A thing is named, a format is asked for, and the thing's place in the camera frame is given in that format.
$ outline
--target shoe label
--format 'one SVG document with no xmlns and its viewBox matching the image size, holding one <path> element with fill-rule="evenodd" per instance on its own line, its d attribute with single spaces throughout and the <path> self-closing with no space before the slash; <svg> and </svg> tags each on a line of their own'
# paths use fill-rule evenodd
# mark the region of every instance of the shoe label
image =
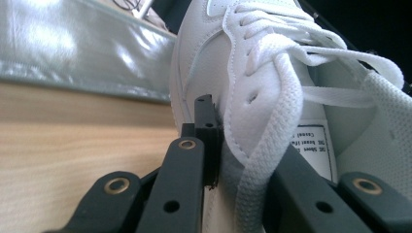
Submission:
<svg viewBox="0 0 412 233">
<path fill-rule="evenodd" d="M 326 120 L 301 120 L 291 144 L 319 175 L 336 182 L 336 163 Z"/>
</svg>

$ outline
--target wooden surface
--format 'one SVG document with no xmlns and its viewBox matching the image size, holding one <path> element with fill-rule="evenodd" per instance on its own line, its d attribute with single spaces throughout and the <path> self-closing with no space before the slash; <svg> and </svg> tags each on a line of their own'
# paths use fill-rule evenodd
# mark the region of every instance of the wooden surface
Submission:
<svg viewBox="0 0 412 233">
<path fill-rule="evenodd" d="M 0 232 L 62 227 L 100 177 L 143 177 L 178 137 L 169 106 L 0 83 Z"/>
</svg>

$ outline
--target silver reflective sheet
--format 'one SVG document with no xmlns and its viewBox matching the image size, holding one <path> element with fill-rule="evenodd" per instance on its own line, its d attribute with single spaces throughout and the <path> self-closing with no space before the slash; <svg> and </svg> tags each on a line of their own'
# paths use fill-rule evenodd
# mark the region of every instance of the silver reflective sheet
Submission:
<svg viewBox="0 0 412 233">
<path fill-rule="evenodd" d="M 0 80 L 166 103 L 174 43 L 95 0 L 0 1 Z"/>
</svg>

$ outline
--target sneaker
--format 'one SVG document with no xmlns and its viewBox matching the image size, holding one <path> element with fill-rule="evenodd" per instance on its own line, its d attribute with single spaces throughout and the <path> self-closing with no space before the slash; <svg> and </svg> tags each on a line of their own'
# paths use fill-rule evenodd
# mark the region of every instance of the sneaker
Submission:
<svg viewBox="0 0 412 233">
<path fill-rule="evenodd" d="M 223 121 L 203 232 L 262 231 L 266 186 L 290 143 L 332 181 L 365 172 L 412 199 L 412 100 L 402 85 L 390 60 L 346 50 L 293 0 L 193 0 L 170 91 L 179 129 L 204 94 Z"/>
</svg>

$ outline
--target white shoelace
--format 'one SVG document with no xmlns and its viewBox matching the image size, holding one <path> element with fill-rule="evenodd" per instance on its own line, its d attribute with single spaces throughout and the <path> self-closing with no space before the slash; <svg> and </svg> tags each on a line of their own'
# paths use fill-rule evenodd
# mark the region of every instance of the white shoelace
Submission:
<svg viewBox="0 0 412 233">
<path fill-rule="evenodd" d="M 248 26 L 245 39 L 263 30 L 273 31 L 263 36 L 252 48 L 246 68 L 248 76 L 263 64 L 272 61 L 276 54 L 287 52 L 307 66 L 319 66 L 342 58 L 362 61 L 393 85 L 402 88 L 402 73 L 391 60 L 369 53 L 346 50 L 345 43 L 338 35 L 322 29 L 309 15 L 299 9 L 245 3 L 237 6 L 236 13 L 247 13 L 240 22 L 241 26 Z M 342 49 L 315 47 L 320 44 L 316 40 L 317 37 L 330 39 Z M 319 104 L 350 108 L 374 106 L 374 101 L 362 90 L 317 86 L 304 86 L 302 90 L 305 100 Z"/>
</svg>

